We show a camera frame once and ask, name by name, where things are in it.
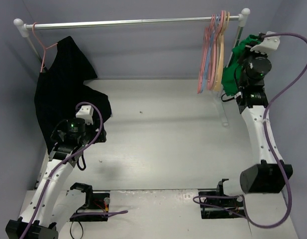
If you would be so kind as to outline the green t shirt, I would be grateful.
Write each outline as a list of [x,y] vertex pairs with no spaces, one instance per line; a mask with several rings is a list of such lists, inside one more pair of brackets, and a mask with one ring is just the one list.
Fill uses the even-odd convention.
[[242,66],[238,63],[238,60],[244,52],[245,46],[249,45],[252,41],[255,41],[256,44],[259,44],[261,42],[260,40],[258,40],[258,36],[249,35],[231,51],[231,61],[228,66],[224,68],[221,80],[223,89],[227,96],[234,96],[238,92],[234,79],[234,73],[236,73],[237,78],[240,76]]

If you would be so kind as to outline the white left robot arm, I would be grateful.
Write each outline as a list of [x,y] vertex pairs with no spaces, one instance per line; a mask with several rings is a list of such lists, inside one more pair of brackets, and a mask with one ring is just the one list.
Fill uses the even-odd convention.
[[77,209],[92,206],[92,186],[84,183],[74,183],[59,205],[56,200],[84,151],[94,143],[105,142],[105,137],[101,117],[64,119],[55,126],[44,176],[19,218],[7,223],[5,231],[8,238],[56,239]]

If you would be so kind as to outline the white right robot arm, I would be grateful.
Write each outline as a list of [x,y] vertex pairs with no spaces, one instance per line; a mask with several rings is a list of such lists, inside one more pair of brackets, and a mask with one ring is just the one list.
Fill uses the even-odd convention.
[[235,99],[239,113],[246,123],[252,148],[253,165],[236,178],[223,179],[214,193],[215,201],[226,205],[233,196],[245,194],[278,194],[290,190],[293,168],[280,155],[272,134],[264,77],[272,64],[268,51],[251,41],[238,57],[240,70],[233,73],[237,86]]

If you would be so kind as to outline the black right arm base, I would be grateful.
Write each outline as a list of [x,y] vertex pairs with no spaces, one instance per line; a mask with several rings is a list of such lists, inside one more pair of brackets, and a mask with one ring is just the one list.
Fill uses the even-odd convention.
[[203,220],[246,218],[241,198],[217,198],[226,196],[223,191],[225,181],[228,179],[219,181],[215,189],[199,190],[197,201]]

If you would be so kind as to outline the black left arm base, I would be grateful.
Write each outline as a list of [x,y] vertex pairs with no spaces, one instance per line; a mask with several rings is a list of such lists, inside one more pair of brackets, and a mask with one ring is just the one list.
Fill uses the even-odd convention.
[[91,213],[70,219],[71,222],[107,222],[108,216],[94,215],[94,213],[108,212],[110,199],[109,192],[94,192],[92,185],[74,183],[71,190],[78,190],[85,194],[85,203],[76,210],[75,214]]

